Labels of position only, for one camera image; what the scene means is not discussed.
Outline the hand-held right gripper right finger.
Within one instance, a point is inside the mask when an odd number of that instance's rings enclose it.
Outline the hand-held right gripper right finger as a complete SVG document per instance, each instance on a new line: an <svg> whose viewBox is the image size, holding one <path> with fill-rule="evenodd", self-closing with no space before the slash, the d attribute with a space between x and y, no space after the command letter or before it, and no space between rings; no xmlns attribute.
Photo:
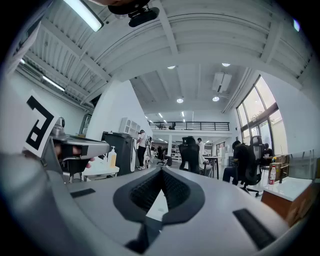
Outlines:
<svg viewBox="0 0 320 256"><path fill-rule="evenodd" d="M275 256L288 224L270 207L225 182L187 171L153 168L174 177L177 206L162 217L152 256Z"/></svg>

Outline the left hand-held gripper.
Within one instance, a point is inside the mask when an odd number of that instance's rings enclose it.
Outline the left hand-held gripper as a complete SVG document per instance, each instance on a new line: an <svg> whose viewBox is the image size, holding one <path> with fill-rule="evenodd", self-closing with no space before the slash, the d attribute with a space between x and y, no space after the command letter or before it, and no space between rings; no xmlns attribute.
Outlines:
<svg viewBox="0 0 320 256"><path fill-rule="evenodd" d="M45 143L58 120L57 112L33 91L24 96L13 83L13 75L23 56L36 40L41 22L30 26L20 37L15 52L4 65L0 86L0 152L17 155L24 151L40 157ZM82 173L89 161L109 151L104 141L83 137L53 137L60 146L58 161L64 172Z"/></svg>

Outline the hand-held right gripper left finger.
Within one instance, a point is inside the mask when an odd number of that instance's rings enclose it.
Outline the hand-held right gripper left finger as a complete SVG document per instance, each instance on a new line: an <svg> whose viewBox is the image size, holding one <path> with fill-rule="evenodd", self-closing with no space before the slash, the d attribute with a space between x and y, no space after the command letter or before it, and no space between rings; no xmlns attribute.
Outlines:
<svg viewBox="0 0 320 256"><path fill-rule="evenodd" d="M94 252L161 252L163 224L149 214L160 206L162 171L73 183L68 189L80 216L72 225Z"/></svg>

